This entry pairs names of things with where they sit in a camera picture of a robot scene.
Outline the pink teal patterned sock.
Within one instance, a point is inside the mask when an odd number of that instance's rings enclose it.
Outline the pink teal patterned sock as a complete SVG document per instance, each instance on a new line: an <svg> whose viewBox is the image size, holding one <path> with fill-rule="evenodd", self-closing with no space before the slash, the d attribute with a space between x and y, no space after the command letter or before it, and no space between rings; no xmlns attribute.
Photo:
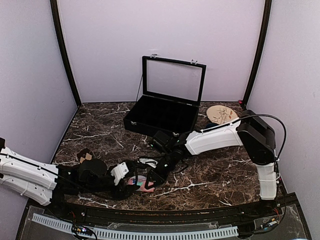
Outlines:
<svg viewBox="0 0 320 240"><path fill-rule="evenodd" d="M155 190L154 187L152 187L150 189L145 188L146 180L147 180L147 178L143 175L138 175L137 181L136 181L136 178L133 176L127 181L127 184L128 185L135 185L137 183L137 185L139 186L139 189L137 189L138 192L153 193Z"/></svg>

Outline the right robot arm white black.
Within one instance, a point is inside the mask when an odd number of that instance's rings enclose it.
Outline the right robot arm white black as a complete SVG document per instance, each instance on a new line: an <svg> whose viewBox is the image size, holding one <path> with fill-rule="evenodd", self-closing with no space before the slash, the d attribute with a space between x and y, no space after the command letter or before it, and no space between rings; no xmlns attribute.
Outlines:
<svg viewBox="0 0 320 240"><path fill-rule="evenodd" d="M177 163L187 156L243 146L258 172L262 201L255 205L255 213L266 217L275 208L273 200L277 196L280 152L276 151L274 129L262 119L265 115L255 114L251 110L243 114L230 122L202 130L174 133L171 136L158 131L150 145L164 153L164 156L148 172L144 187L151 189L165 183Z"/></svg>

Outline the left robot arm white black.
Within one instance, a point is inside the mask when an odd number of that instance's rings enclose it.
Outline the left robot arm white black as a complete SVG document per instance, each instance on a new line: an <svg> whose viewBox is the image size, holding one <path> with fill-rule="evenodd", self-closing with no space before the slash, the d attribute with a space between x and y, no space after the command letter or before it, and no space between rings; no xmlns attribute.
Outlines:
<svg viewBox="0 0 320 240"><path fill-rule="evenodd" d="M138 178L136 164L123 161L111 167L93 157L86 148L78 155L79 163L68 166L46 164L22 156L0 140L0 183L22 196L35 200L60 218L67 218L70 206L65 196L90 193L105 200L120 201L139 189L137 183L127 184L126 178Z"/></svg>

